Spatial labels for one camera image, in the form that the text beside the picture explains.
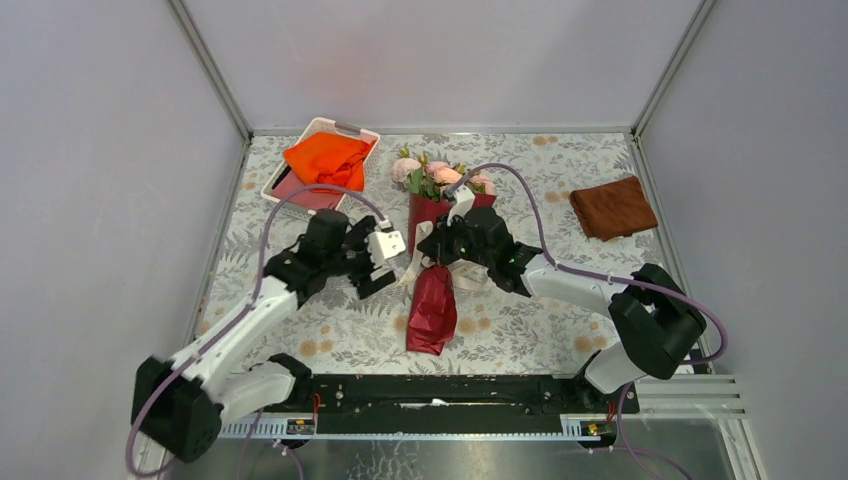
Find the dark red wrapping paper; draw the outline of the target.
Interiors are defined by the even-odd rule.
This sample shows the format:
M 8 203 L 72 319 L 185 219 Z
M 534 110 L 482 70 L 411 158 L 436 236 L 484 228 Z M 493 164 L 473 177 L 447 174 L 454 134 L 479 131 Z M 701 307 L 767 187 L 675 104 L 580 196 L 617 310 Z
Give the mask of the dark red wrapping paper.
M 408 212 L 408 251 L 412 256 L 411 236 L 418 223 L 432 221 L 434 226 L 451 205 L 412 194 Z M 458 322 L 455 291 L 448 266 L 438 265 L 423 270 L 411 295 L 406 326 L 406 350 L 438 356 L 454 337 Z

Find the cream printed ribbon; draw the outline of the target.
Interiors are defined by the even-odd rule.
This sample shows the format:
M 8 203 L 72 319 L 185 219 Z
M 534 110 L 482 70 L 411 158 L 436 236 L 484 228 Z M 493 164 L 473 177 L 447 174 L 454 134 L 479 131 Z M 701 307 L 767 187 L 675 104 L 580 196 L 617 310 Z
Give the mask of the cream printed ribbon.
M 409 295 L 414 293 L 415 283 L 419 274 L 426 268 L 433 267 L 435 262 L 424 257 L 423 253 L 417 249 L 417 246 L 429 237 L 434 230 L 432 221 L 418 223 L 415 227 L 414 235 L 411 236 L 413 253 L 411 261 L 404 274 L 398 280 L 398 285 L 402 287 Z M 467 291 L 486 291 L 489 290 L 493 283 L 486 275 L 486 270 L 474 263 L 466 260 L 459 260 L 448 266 L 448 270 L 452 276 L 453 286 L 457 289 Z

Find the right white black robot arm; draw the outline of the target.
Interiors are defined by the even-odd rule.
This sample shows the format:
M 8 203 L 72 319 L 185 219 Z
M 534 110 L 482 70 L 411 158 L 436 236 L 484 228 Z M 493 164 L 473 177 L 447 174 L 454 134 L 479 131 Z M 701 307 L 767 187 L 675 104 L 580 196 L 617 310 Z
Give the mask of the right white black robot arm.
M 573 386 L 575 402 L 589 412 L 601 410 L 631 381 L 672 377 L 707 326 L 662 267 L 645 264 L 630 278 L 580 275 L 515 240 L 491 207 L 473 208 L 464 217 L 441 216 L 417 240 L 416 250 L 441 265 L 479 265 L 505 292 L 551 298 L 609 318 L 617 343 L 593 354 Z

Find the pink fake flower bunch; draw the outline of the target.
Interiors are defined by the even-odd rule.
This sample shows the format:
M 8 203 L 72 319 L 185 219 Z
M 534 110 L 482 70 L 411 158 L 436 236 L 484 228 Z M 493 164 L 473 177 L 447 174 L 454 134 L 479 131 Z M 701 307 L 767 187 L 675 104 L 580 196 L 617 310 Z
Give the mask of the pink fake flower bunch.
M 450 163 L 441 152 L 416 152 L 402 146 L 391 168 L 391 179 L 411 194 L 432 201 L 442 201 L 444 191 L 458 182 L 472 168 L 464 163 Z

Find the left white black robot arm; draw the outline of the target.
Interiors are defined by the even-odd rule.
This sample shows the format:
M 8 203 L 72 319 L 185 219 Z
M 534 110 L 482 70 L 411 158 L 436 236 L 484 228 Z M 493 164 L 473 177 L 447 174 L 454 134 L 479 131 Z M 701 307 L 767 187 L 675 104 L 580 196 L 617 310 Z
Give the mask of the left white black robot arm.
M 396 277 L 386 263 L 404 253 L 388 220 L 366 216 L 352 224 L 321 209 L 296 242 L 259 259 L 259 274 L 227 316 L 166 360 L 149 357 L 138 368 L 131 434 L 144 434 L 178 460 L 199 459 L 219 432 L 247 414 L 280 404 L 288 411 L 310 397 L 310 370 L 276 354 L 243 373 L 236 367 L 275 324 L 296 313 L 332 277 L 345 277 L 365 299 Z

